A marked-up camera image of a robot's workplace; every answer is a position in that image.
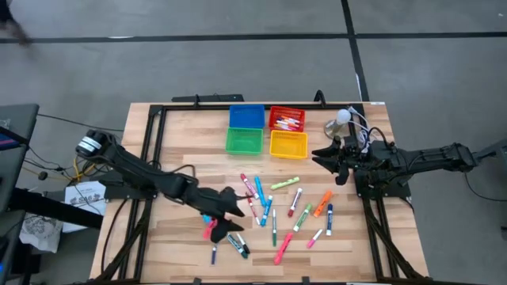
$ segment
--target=gray floor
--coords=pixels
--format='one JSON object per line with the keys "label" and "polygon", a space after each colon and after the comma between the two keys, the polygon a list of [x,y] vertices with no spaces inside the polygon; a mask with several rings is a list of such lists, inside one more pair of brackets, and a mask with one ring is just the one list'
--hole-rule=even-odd
{"label": "gray floor", "polygon": [[[339,1],[14,0],[13,13],[36,37],[160,36],[261,32],[344,32]],[[357,32],[507,31],[502,0],[354,0]],[[372,101],[386,101],[398,144],[417,149],[461,142],[479,149],[507,137],[507,38],[359,40]],[[170,101],[195,93],[242,93],[248,101],[358,101],[347,40],[269,40],[130,44],[0,45],[2,104],[35,102],[40,112],[122,127],[133,101]],[[70,165],[86,131],[40,118],[32,146]],[[496,161],[474,170],[485,196],[507,198]],[[20,186],[60,190],[23,173]],[[479,199],[459,173],[410,182],[417,226],[432,277],[504,284],[505,203]],[[45,255],[36,279],[84,281],[97,231],[67,235]]]}

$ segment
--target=desk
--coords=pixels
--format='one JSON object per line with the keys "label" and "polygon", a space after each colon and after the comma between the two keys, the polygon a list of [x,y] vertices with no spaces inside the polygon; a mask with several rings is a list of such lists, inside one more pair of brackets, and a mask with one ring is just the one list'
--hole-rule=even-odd
{"label": "desk", "polygon": [[[37,104],[0,106],[0,120],[10,119],[10,130],[30,140],[38,111],[39,106]],[[21,146],[16,149],[0,152],[0,177],[2,178],[2,182],[0,182],[0,214],[2,214],[0,218],[0,235],[3,235],[11,226],[19,223],[7,235],[9,246],[2,258],[4,268],[0,272],[0,284],[6,281],[6,277],[10,271],[14,248],[16,247],[17,237],[21,230],[21,221],[25,217],[25,211],[3,212],[9,204],[26,150],[27,146]]]}
{"label": "desk", "polygon": [[[150,104],[132,104],[122,144],[130,152],[140,155]],[[372,126],[383,130],[387,139],[392,140],[392,130],[384,104],[364,104],[365,115]],[[336,116],[336,110],[307,111],[305,132],[308,133],[309,153],[311,150],[329,146],[324,136],[323,124]],[[233,218],[246,230],[242,233],[252,254],[243,260],[226,240],[220,242],[217,263],[210,265],[212,244],[204,241],[204,223],[199,213],[190,207],[176,205],[162,197],[153,203],[145,252],[141,282],[192,282],[199,277],[203,282],[300,282],[301,276],[312,281],[372,281],[375,274],[368,240],[362,202],[356,197],[353,176],[344,186],[334,183],[334,175],[318,166],[309,158],[306,160],[285,160],[269,155],[269,129],[265,128],[263,154],[258,157],[230,156],[225,150],[225,139],[229,124],[228,111],[169,111],[167,113],[160,162],[162,169],[170,170],[183,164],[196,166],[200,185],[222,189],[229,185],[243,194],[245,185],[240,173],[250,180],[255,175],[261,178],[266,195],[273,195],[273,207],[277,211],[278,246],[285,234],[292,231],[295,221],[304,209],[305,203],[317,204],[327,189],[334,192],[333,235],[321,235],[311,250],[306,243],[314,233],[325,227],[326,218],[308,217],[301,230],[294,235],[284,260],[279,266],[273,264],[277,248],[271,242],[271,221],[266,228],[260,228],[252,218],[246,201],[238,204],[246,214],[245,218]],[[153,150],[155,133],[151,137]],[[293,184],[276,191],[269,187],[294,176],[300,177]],[[287,216],[288,208],[297,188],[303,189],[292,218]],[[387,217],[393,242],[405,258],[422,275],[427,275],[421,243],[411,209],[400,199],[385,199]],[[128,224],[130,202],[120,212],[112,230],[106,251],[109,263],[122,246]],[[259,201],[255,201],[257,213],[261,213]],[[90,278],[100,274],[101,254],[105,236],[111,225],[120,201],[108,204],[97,250],[93,260]],[[383,253],[384,275],[389,276],[385,249]],[[137,250],[132,250],[127,277],[132,277]]]}

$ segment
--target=wooden table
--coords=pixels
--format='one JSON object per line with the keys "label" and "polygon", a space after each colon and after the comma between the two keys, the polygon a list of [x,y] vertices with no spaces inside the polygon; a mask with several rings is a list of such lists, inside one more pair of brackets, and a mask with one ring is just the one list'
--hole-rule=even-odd
{"label": "wooden table", "polygon": [[[122,144],[130,152],[140,155],[150,104],[134,103],[128,113]],[[369,123],[383,130],[388,140],[393,139],[391,124],[384,104],[364,104]],[[336,110],[307,111],[305,132],[308,133],[308,150],[329,146],[324,136],[323,124],[336,116]],[[151,138],[153,150],[156,126]],[[158,197],[153,203],[147,250],[144,257],[142,282],[192,282],[199,277],[203,282],[299,282],[302,276],[312,281],[372,281],[375,280],[372,254],[361,200],[356,196],[353,176],[344,186],[334,183],[334,175],[314,163],[309,154],[305,160],[287,160],[269,155],[269,129],[265,128],[262,155],[231,156],[225,152],[226,132],[229,125],[228,111],[169,111],[162,143],[162,169],[170,170],[183,164],[196,166],[200,186],[218,190],[226,185],[244,194],[246,187],[239,178],[244,173],[254,180],[261,178],[264,192],[273,195],[273,208],[277,212],[278,247],[286,233],[292,231],[295,221],[306,203],[316,205],[326,190],[333,191],[333,235],[322,234],[312,249],[306,244],[318,229],[326,227],[326,217],[309,216],[301,230],[294,235],[281,265],[275,266],[273,258],[277,248],[272,245],[271,219],[261,228],[252,217],[246,201],[238,204],[245,218],[233,220],[246,230],[243,238],[250,247],[248,260],[242,257],[226,240],[220,242],[216,265],[211,265],[212,243],[202,238],[205,225],[199,213],[191,207],[176,205]],[[272,184],[298,176],[300,182],[276,191]],[[299,206],[292,218],[288,208],[297,188],[303,189]],[[414,214],[408,205],[397,198],[385,199],[387,217],[393,242],[405,258],[422,275],[427,275],[425,258],[417,233]],[[259,201],[255,201],[258,214],[262,213]],[[120,201],[108,204],[90,277],[100,274],[100,260],[105,236]],[[106,263],[110,262],[122,246],[128,224],[130,202],[119,214],[106,251]],[[383,258],[384,275],[389,276],[385,248],[379,241]],[[132,276],[136,248],[129,259],[127,276]]]}

